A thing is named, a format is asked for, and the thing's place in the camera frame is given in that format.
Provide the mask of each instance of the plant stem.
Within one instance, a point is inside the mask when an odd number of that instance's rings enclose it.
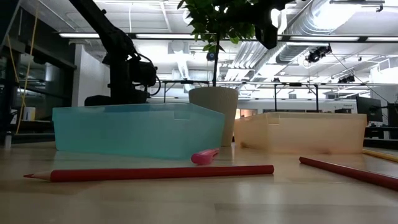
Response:
[[[217,62],[218,62],[218,52],[220,51],[220,33],[217,33],[217,43],[216,43],[216,54],[214,59],[214,71],[213,71],[213,86],[216,86],[217,79]]]

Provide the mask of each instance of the wooden table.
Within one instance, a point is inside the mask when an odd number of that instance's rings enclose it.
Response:
[[[212,166],[273,164],[274,175],[49,183],[49,169],[181,167],[188,161],[56,152],[53,143],[0,151],[0,223],[397,223],[398,192],[299,163],[299,156],[398,175],[367,155],[267,155],[224,148]]]

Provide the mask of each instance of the yellow pencil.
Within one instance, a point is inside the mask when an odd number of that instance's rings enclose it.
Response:
[[[393,156],[391,154],[375,152],[375,151],[371,151],[371,150],[367,150],[367,149],[363,149],[363,153],[370,155],[370,156],[378,157],[381,159],[387,159],[389,161],[398,162],[398,156]]]

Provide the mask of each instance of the potted plant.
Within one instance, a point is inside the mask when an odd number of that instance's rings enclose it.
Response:
[[[232,0],[225,4],[213,4],[212,0],[181,0],[178,8],[182,7],[184,3],[184,8],[189,10],[188,17],[192,18],[189,26],[194,28],[192,34],[195,36],[195,40],[207,42],[203,51],[215,54],[213,87],[196,88],[189,91],[190,103],[225,115],[221,145],[230,146],[239,94],[232,88],[216,87],[218,52],[224,51],[220,46],[220,40],[228,38],[232,43],[237,44],[240,40],[254,37],[254,25],[225,19],[225,13],[228,10],[237,11],[241,7],[250,6],[251,1]]]

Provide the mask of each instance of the plastic container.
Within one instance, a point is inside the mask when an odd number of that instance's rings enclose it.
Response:
[[[224,115],[189,103],[54,108],[59,151],[189,159],[221,146]]]
[[[264,113],[235,121],[241,147],[291,154],[362,153],[365,114]]]

